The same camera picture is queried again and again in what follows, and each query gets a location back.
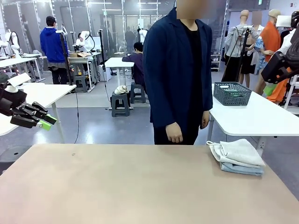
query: cardboard box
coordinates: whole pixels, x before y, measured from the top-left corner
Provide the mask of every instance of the cardboard box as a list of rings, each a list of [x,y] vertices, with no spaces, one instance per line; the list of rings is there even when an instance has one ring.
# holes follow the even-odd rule
[[[80,52],[80,53],[70,53],[70,57],[88,57],[92,55],[91,53],[85,53],[85,52]]]

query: seated person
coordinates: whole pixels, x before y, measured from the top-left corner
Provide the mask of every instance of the seated person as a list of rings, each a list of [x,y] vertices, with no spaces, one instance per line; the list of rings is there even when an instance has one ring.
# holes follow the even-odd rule
[[[144,73],[143,73],[143,66],[142,66],[142,58],[143,58],[143,44],[140,42],[136,42],[134,44],[134,50],[136,53],[133,53],[129,56],[123,57],[123,62],[134,62],[134,77],[135,83],[142,85],[144,91],[146,93],[145,82],[144,82]]]

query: orange garment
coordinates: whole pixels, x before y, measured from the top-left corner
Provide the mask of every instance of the orange garment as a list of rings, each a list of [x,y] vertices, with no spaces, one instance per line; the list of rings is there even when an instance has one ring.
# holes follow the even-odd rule
[[[286,85],[289,82],[289,80],[290,79],[288,78],[278,83],[275,90],[272,92],[270,96],[267,97],[267,99],[275,104],[279,104],[284,99],[285,92],[286,92]]]
[[[272,50],[276,52],[280,49],[280,34],[273,23],[271,23],[270,21],[267,23],[265,29],[263,29],[261,37],[263,39],[266,50]],[[269,62],[270,58],[271,55],[266,55],[266,62]]]

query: hand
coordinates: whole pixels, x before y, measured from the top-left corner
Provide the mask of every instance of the hand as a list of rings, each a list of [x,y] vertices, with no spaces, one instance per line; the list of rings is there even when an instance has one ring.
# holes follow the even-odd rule
[[[168,140],[173,143],[180,143],[183,141],[182,131],[177,122],[166,126],[166,134]]]
[[[274,54],[274,51],[272,51],[272,50],[265,50],[265,51],[263,52],[263,54],[264,54],[264,55],[273,55],[273,54]]]
[[[207,127],[210,121],[210,112],[209,111],[204,111],[202,115],[202,122],[201,122],[201,129],[204,129]]]

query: black shirt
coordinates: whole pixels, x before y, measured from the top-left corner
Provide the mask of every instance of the black shirt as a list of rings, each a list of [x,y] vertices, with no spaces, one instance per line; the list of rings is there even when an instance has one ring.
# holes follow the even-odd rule
[[[191,46],[193,58],[193,74],[191,96],[189,104],[189,126],[200,126],[203,113],[202,84],[201,84],[201,42],[199,29],[191,31],[183,24]]]

